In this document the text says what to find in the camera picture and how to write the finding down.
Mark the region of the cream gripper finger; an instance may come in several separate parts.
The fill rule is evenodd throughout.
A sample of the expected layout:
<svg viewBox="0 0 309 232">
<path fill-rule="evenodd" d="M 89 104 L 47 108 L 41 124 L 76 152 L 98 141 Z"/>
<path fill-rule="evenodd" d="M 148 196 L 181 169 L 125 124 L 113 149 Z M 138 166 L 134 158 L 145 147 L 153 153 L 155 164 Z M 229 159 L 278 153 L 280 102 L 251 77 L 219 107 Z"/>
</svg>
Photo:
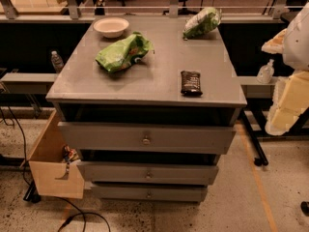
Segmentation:
<svg viewBox="0 0 309 232">
<path fill-rule="evenodd" d="M 279 77 L 272 101 L 265 130 L 279 136 L 288 132 L 309 107 L 309 72 L 295 71 L 288 77 Z"/>
<path fill-rule="evenodd" d="M 285 34 L 286 29 L 281 30 L 272 39 L 262 45 L 262 51 L 270 54 L 282 54 Z"/>
</svg>

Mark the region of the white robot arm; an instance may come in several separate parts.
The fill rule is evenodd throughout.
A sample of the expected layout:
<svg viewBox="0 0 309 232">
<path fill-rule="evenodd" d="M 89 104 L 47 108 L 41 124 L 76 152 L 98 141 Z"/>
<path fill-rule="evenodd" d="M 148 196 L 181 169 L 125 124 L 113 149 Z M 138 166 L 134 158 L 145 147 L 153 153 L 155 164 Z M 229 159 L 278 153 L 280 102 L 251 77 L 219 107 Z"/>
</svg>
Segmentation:
<svg viewBox="0 0 309 232">
<path fill-rule="evenodd" d="M 263 44 L 262 51 L 281 54 L 283 63 L 294 69 L 290 76 L 278 78 L 265 125 L 268 134 L 282 135 L 309 108 L 309 3 L 286 29 Z"/>
</svg>

